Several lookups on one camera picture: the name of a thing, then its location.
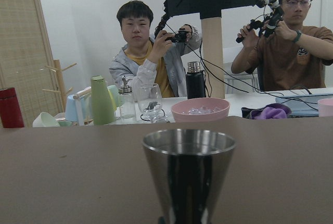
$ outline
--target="white table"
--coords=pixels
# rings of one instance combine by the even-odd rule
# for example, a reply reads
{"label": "white table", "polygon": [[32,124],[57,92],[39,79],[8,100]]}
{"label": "white table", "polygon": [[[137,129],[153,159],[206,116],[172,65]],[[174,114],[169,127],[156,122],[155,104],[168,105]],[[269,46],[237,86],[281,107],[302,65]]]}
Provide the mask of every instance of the white table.
{"label": "white table", "polygon": [[[312,94],[324,94],[324,93],[333,93],[333,88],[324,88],[324,89],[310,89]],[[230,110],[229,116],[239,116],[241,115],[241,108],[261,108],[268,104],[275,103],[275,96],[282,96],[282,95],[306,95],[308,92],[306,90],[283,90],[283,91],[271,91],[267,92],[270,94],[260,94],[257,92],[251,93],[238,93],[238,94],[226,94],[225,99],[230,102]],[[171,113],[172,105],[186,100],[186,97],[173,97],[173,98],[164,98],[163,99],[163,110],[167,116],[167,119],[170,122],[174,122]],[[136,103],[136,118],[137,123],[146,123],[140,119],[140,110]],[[116,115],[119,116],[119,109],[116,111]],[[116,122],[112,124],[124,124],[127,122],[122,122],[118,119]]]}

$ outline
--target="pump dispenser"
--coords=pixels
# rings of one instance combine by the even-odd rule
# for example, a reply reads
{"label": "pump dispenser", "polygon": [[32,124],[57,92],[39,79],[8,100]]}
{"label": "pump dispenser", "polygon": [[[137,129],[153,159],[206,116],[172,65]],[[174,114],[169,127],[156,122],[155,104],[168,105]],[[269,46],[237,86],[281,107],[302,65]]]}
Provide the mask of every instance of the pump dispenser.
{"label": "pump dispenser", "polygon": [[128,81],[131,79],[126,80],[125,76],[122,76],[122,80],[123,80],[123,85],[118,90],[121,120],[124,123],[135,123],[136,113],[135,113],[132,87],[127,84]]}
{"label": "pump dispenser", "polygon": [[204,90],[203,71],[200,70],[200,62],[190,61],[187,63],[187,67],[187,99],[206,97],[206,93]]}
{"label": "pump dispenser", "polygon": [[116,120],[112,100],[102,76],[91,78],[94,125],[106,125]]}

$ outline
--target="camera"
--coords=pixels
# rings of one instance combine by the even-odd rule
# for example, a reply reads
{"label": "camera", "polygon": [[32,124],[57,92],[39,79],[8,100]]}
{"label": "camera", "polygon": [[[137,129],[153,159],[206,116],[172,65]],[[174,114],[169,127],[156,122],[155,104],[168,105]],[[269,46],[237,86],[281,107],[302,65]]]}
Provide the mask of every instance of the camera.
{"label": "camera", "polygon": [[187,38],[187,33],[189,33],[189,32],[186,31],[184,28],[180,28],[178,30],[178,33],[175,34],[175,36],[173,38],[167,38],[165,40],[166,41],[171,40],[171,42],[173,42],[173,43],[185,43],[186,38]]}

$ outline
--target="man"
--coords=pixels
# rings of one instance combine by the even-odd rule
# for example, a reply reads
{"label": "man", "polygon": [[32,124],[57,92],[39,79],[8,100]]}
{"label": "man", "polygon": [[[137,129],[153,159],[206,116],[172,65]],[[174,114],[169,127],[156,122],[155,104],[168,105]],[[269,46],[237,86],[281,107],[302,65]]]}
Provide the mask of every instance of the man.
{"label": "man", "polygon": [[333,34],[325,27],[303,26],[312,0],[278,0],[284,11],[275,33],[259,38],[244,26],[243,49],[232,64],[232,72],[252,73],[263,68],[264,90],[289,90],[299,85],[324,88],[323,65],[333,63]]}
{"label": "man", "polygon": [[156,39],[149,37],[153,13],[141,1],[124,4],[117,13],[121,32],[127,44],[114,58],[109,68],[118,86],[125,76],[132,87],[134,97],[137,89],[147,83],[157,83],[162,97],[186,96],[185,71],[181,56],[197,49],[201,44],[201,35],[197,28],[185,24],[187,47],[184,43],[172,43],[167,38],[172,33],[161,30]]}

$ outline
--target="pink bowl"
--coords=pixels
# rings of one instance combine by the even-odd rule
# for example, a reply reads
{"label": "pink bowl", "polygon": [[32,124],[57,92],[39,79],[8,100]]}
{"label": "pink bowl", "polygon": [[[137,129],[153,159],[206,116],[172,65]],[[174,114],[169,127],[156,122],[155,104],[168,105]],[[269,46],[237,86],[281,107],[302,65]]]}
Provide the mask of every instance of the pink bowl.
{"label": "pink bowl", "polygon": [[[199,109],[205,107],[214,110],[215,107],[220,108],[220,111],[212,112],[203,115],[190,115],[189,110],[192,108]],[[228,116],[230,103],[225,99],[204,97],[188,99],[176,103],[171,107],[171,112],[175,122],[195,122],[195,121],[216,121]]]}

